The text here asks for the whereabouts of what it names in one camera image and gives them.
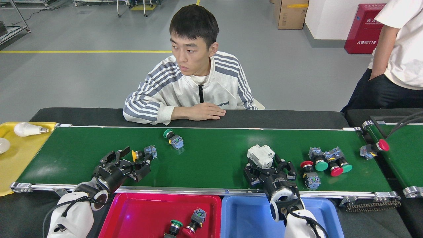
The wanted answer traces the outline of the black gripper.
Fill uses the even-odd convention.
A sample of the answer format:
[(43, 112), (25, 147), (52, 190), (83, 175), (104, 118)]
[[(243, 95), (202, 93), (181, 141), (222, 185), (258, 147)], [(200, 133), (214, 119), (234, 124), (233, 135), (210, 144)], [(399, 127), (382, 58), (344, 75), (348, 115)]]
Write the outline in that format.
[(100, 160), (100, 165), (95, 167), (93, 177), (98, 180), (100, 188), (106, 190), (108, 193), (114, 193), (127, 179), (133, 178), (139, 182), (150, 171), (150, 160), (153, 155), (144, 154), (135, 155), (135, 161), (127, 161), (123, 159), (130, 152), (130, 147), (127, 146), (123, 150), (117, 152), (111, 151)]
[(297, 172), (291, 161), (275, 159), (275, 174), (270, 175), (271, 166), (264, 168), (263, 165), (257, 165), (252, 159), (247, 159), (247, 165), (244, 168), (244, 177), (248, 181), (250, 188), (255, 188), (263, 183), (263, 188), (268, 200), (293, 200), (298, 199), (296, 195)]

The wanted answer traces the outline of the person's right hand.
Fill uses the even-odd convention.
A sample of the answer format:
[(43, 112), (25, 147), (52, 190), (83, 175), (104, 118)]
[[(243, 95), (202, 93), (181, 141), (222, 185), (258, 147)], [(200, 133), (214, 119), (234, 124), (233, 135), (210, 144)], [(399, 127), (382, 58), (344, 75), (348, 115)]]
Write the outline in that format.
[(226, 110), (207, 102), (188, 107), (186, 110), (186, 118), (192, 121), (218, 120), (225, 115)]

